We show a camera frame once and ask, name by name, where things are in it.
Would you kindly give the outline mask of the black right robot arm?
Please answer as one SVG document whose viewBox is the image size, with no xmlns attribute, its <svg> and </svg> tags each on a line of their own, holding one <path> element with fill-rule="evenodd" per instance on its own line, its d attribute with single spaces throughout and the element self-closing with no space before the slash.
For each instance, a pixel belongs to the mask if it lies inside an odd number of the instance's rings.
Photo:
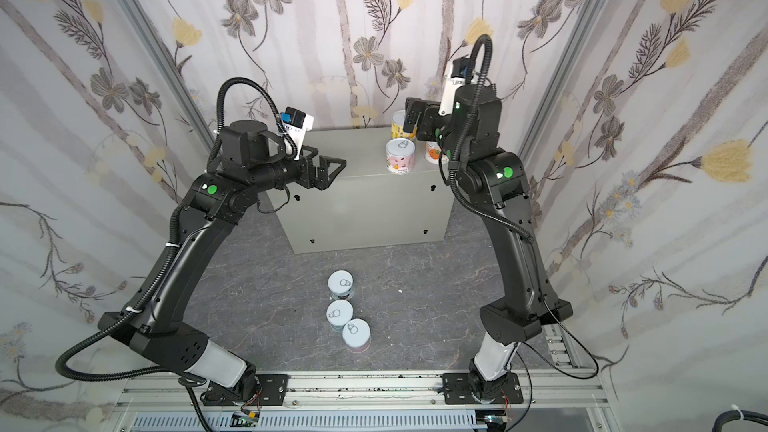
<svg viewBox="0 0 768 432">
<path fill-rule="evenodd" d="M 470 363 L 477 384 L 500 381 L 517 347 L 543 326 L 573 314 L 547 277 L 534 231 L 533 196 L 522 160 L 499 147 L 502 103 L 487 76 L 492 39 L 480 35 L 458 61 L 461 81 L 447 110 L 409 98 L 404 129 L 438 145 L 445 182 L 456 201 L 486 227 L 502 278 L 502 298 L 483 306 L 485 336 Z"/>
</svg>

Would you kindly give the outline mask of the grey metal cabinet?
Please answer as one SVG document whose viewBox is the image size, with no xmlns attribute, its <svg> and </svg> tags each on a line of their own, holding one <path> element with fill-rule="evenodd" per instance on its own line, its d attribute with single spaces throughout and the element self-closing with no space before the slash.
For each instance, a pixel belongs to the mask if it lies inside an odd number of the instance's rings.
<svg viewBox="0 0 768 432">
<path fill-rule="evenodd" d="M 425 147 L 403 175 L 386 168 L 386 128 L 311 131 L 305 143 L 347 161 L 324 190 L 289 186 L 277 217 L 294 252 L 310 253 L 422 242 L 445 237 L 454 196 Z"/>
</svg>

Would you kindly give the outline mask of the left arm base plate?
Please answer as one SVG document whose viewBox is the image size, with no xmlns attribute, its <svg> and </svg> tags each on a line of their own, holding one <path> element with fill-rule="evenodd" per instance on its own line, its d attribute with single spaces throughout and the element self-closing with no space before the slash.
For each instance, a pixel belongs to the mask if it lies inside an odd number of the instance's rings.
<svg viewBox="0 0 768 432">
<path fill-rule="evenodd" d="M 288 374 L 246 372 L 233 387 L 211 382 L 201 394 L 205 406 L 282 406 Z"/>
</svg>

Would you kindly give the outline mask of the blue label can upper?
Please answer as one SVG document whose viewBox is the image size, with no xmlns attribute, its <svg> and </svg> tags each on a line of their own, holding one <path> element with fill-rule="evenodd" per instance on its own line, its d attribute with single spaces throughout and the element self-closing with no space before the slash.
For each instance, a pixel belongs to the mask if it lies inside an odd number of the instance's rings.
<svg viewBox="0 0 768 432">
<path fill-rule="evenodd" d="M 327 280 L 331 297 L 334 300 L 346 300 L 354 293 L 354 278 L 347 270 L 334 271 Z"/>
</svg>

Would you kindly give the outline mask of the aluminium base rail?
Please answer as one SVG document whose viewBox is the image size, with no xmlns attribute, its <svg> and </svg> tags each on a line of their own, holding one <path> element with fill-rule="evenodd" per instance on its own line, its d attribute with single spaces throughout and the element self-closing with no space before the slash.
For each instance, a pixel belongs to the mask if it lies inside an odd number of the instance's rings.
<svg viewBox="0 0 768 432">
<path fill-rule="evenodd" d="M 596 378 L 575 380 L 549 369 L 516 369 L 517 389 L 534 409 L 596 408 L 609 405 Z M 442 370 L 290 372 L 281 411 L 447 409 Z M 189 411 L 187 393 L 171 374 L 130 379 L 115 409 L 120 412 Z"/>
</svg>

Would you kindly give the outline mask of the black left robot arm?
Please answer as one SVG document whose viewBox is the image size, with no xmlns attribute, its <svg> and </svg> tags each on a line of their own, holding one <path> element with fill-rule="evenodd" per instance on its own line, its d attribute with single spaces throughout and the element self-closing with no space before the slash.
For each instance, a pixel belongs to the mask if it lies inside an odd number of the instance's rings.
<svg viewBox="0 0 768 432">
<path fill-rule="evenodd" d="M 276 128 L 255 120 L 225 121 L 226 95 L 234 86 L 257 91 L 271 109 Z M 245 77 L 226 80 L 216 101 L 216 138 L 206 170 L 174 209 L 163 251 L 140 289 L 118 312 L 102 316 L 98 330 L 64 351 L 56 372 L 81 382 L 119 381 L 159 372 L 199 378 L 231 392 L 259 387 L 253 364 L 189 326 L 184 314 L 208 264 L 223 241 L 262 193 L 290 184 L 325 190 L 344 170 L 343 159 L 326 157 L 302 143 L 309 117 L 295 108 L 280 112 L 266 89 Z M 69 364 L 77 354 L 108 337 L 129 347 L 151 366 L 123 372 L 89 373 Z"/>
</svg>

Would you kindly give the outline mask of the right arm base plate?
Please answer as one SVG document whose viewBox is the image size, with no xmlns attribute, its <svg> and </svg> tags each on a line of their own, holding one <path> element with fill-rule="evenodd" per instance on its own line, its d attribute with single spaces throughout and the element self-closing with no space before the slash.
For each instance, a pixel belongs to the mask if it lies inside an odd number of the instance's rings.
<svg viewBox="0 0 768 432">
<path fill-rule="evenodd" d="M 485 381 L 476 372 L 444 373 L 438 393 L 446 405 L 516 405 L 524 402 L 518 376 L 507 372 L 494 381 Z"/>
</svg>

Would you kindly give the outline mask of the blue label can lower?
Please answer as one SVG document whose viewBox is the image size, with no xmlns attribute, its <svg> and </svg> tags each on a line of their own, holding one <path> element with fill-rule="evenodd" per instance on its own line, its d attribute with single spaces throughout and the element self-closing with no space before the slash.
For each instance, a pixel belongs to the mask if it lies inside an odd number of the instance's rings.
<svg viewBox="0 0 768 432">
<path fill-rule="evenodd" d="M 336 332 L 342 332 L 344 326 L 353 318 L 354 307 L 347 300 L 334 300 L 326 309 L 326 319 L 331 328 Z"/>
</svg>

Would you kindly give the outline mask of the yellow white label can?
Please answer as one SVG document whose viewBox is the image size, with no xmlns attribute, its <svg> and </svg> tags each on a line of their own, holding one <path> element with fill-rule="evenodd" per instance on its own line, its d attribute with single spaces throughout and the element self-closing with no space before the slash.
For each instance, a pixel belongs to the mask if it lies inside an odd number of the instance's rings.
<svg viewBox="0 0 768 432">
<path fill-rule="evenodd" d="M 406 114 L 404 110 L 396 111 L 392 115 L 391 119 L 391 138 L 408 138 L 408 134 L 404 131 Z"/>
</svg>

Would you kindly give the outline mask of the orange persimmon label can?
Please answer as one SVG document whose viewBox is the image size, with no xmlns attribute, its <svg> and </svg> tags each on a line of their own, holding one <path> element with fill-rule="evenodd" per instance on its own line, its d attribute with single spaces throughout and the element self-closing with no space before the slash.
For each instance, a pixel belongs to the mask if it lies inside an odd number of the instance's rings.
<svg viewBox="0 0 768 432">
<path fill-rule="evenodd" d="M 427 141 L 425 158 L 431 164 L 439 165 L 442 161 L 442 149 L 437 142 Z"/>
</svg>

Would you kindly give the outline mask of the pink label can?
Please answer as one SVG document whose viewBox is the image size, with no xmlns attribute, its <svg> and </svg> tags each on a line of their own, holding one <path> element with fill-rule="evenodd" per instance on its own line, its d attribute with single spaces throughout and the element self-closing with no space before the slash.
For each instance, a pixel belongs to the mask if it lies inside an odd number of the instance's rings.
<svg viewBox="0 0 768 432">
<path fill-rule="evenodd" d="M 395 138 L 385 147 L 386 167 L 393 174 L 408 174 L 415 164 L 415 144 L 406 138 Z"/>
</svg>

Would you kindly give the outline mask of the purple label can front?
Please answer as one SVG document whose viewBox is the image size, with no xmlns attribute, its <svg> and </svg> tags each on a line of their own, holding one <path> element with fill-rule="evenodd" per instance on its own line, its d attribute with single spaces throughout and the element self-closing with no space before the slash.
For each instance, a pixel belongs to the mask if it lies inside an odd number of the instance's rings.
<svg viewBox="0 0 768 432">
<path fill-rule="evenodd" d="M 342 339 L 351 351 L 364 352 L 369 347 L 371 340 L 369 324 L 360 318 L 350 320 L 343 327 Z"/>
</svg>

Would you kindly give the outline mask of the blue label can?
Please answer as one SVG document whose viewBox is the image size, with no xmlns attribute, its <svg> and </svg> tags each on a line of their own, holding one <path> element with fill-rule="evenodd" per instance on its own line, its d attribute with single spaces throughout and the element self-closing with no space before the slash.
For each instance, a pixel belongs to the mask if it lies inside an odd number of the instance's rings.
<svg viewBox="0 0 768 432">
<path fill-rule="evenodd" d="M 326 309 L 326 319 L 331 328 L 336 332 L 342 332 L 344 326 L 353 318 L 354 307 L 347 300 L 334 300 Z"/>
<path fill-rule="evenodd" d="M 354 278 L 347 270 L 334 271 L 327 280 L 331 297 L 334 300 L 346 300 L 354 293 Z"/>
</svg>

